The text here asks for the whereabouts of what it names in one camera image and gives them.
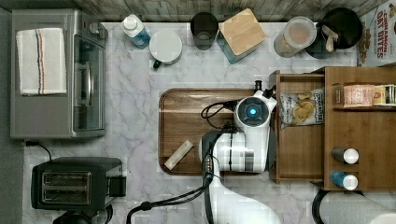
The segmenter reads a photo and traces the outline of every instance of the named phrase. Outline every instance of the bottle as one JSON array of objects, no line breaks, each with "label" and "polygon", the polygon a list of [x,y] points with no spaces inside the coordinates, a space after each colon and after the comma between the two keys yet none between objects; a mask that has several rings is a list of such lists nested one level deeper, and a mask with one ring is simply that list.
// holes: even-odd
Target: bottle
[{"label": "bottle", "polygon": [[120,26],[125,34],[131,37],[132,42],[134,42],[138,48],[144,49],[149,45],[149,32],[145,28],[143,22],[139,20],[136,15],[130,15],[125,18]]},{"label": "bottle", "polygon": [[348,190],[353,190],[358,186],[358,178],[356,176],[347,175],[342,171],[332,171],[330,179],[334,184]]},{"label": "bottle", "polygon": [[349,147],[334,147],[332,157],[342,163],[354,164],[359,159],[359,152]]}]

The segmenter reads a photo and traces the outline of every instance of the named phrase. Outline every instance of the power cord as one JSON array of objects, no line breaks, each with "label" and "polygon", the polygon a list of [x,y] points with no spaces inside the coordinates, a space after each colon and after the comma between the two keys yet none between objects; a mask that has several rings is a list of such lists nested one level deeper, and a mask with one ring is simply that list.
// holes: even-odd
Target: power cord
[{"label": "power cord", "polygon": [[[219,102],[219,103],[214,103],[212,105],[209,105],[207,107],[205,107],[202,111],[201,111],[201,118],[206,119],[206,122],[212,126],[212,128],[214,129],[222,129],[222,127],[216,126],[214,125],[211,121],[210,118],[214,117],[215,115],[217,115],[220,110],[222,110],[223,108],[225,109],[229,109],[231,111],[235,111],[236,105],[238,104],[239,100],[235,100],[235,101],[226,101],[226,102]],[[216,105],[221,105],[221,107],[216,110],[213,114],[209,115],[209,110]]]},{"label": "power cord", "polygon": [[44,147],[44,146],[40,145],[38,142],[34,142],[34,141],[26,141],[25,145],[27,147],[42,147],[42,148],[44,148],[49,153],[49,162],[52,162],[52,156],[50,155],[50,151],[46,147]]},{"label": "power cord", "polygon": [[[221,131],[217,134],[215,140],[213,141],[214,144],[209,145],[209,150],[206,152],[206,156],[210,155],[210,157],[213,159],[213,149],[214,149],[215,144],[218,141],[218,139],[221,137],[222,134],[224,134],[226,132],[234,132],[234,131],[235,131],[235,128],[232,124],[229,124],[229,123],[225,124],[223,126],[223,128],[221,128]],[[168,205],[179,205],[182,203],[188,203],[188,202],[198,198],[210,186],[212,179],[213,179],[213,174],[206,174],[204,181],[203,181],[203,185],[198,189],[192,190],[188,193],[179,195],[174,198],[170,198],[170,199],[166,199],[166,200],[162,200],[162,201],[158,201],[158,202],[154,202],[154,203],[151,203],[151,202],[141,203],[139,206],[137,206],[137,207],[133,208],[131,211],[129,211],[127,218],[126,218],[126,224],[131,224],[132,215],[138,211],[148,211],[154,207],[162,207],[162,206],[168,206]],[[185,199],[183,201],[175,202],[176,200],[186,198],[190,195],[193,195],[193,196],[188,199]]]}]

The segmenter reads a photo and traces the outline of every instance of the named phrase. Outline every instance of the black mug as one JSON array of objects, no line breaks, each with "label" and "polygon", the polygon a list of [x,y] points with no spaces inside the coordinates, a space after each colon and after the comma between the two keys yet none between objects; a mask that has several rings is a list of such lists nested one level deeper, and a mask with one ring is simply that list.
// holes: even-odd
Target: black mug
[{"label": "black mug", "polygon": [[[338,40],[333,43],[333,52],[326,50],[328,37],[322,32],[324,25],[338,34]],[[337,7],[326,13],[323,20],[317,24],[317,38],[305,50],[314,58],[329,58],[335,53],[336,49],[349,49],[355,46],[361,39],[362,34],[363,27],[358,14],[349,8]]]},{"label": "black mug", "polygon": [[190,23],[194,44],[198,49],[210,49],[219,29],[219,22],[208,12],[196,14]]}]

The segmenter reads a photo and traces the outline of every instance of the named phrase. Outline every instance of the bag of chips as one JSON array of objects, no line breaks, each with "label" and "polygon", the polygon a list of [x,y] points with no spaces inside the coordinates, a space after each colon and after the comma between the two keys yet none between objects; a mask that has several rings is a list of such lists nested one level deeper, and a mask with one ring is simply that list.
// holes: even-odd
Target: bag of chips
[{"label": "bag of chips", "polygon": [[305,93],[280,93],[281,129],[324,123],[324,88]]}]

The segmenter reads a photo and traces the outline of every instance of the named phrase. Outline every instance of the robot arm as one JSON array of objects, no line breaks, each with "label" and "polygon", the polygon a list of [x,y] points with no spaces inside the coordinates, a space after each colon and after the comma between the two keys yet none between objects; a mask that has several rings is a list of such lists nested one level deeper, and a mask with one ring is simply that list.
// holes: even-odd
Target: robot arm
[{"label": "robot arm", "polygon": [[267,99],[262,94],[263,91],[258,90],[237,104],[234,119],[238,132],[212,130],[201,139],[200,158],[206,164],[203,178],[204,181],[211,181],[205,191],[206,216],[211,224],[281,223],[270,207],[226,189],[219,179],[220,171],[264,171],[270,114],[276,100]]}]

